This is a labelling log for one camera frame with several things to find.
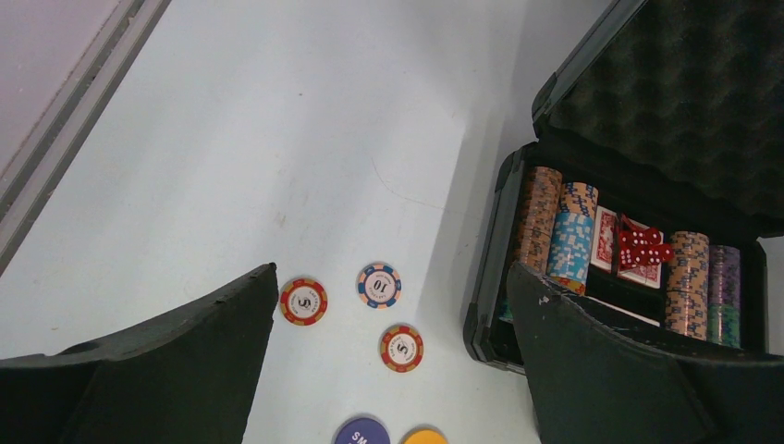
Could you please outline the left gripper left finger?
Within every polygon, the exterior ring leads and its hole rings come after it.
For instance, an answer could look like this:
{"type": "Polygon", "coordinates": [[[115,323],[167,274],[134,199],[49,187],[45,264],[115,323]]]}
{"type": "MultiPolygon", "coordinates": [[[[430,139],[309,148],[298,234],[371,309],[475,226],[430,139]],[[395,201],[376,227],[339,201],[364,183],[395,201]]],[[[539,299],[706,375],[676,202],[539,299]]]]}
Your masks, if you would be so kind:
{"type": "Polygon", "coordinates": [[[276,265],[55,355],[1,363],[5,443],[239,443],[277,306],[276,265]]]}

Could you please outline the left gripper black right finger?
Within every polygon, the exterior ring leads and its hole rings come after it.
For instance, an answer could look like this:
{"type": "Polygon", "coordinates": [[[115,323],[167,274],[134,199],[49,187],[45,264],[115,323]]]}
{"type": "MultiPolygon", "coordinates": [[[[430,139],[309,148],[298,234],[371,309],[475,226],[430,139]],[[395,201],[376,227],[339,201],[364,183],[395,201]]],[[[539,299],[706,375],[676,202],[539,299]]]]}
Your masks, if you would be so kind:
{"type": "Polygon", "coordinates": [[[525,265],[507,294],[545,443],[779,443],[780,356],[688,338],[525,265]]]}

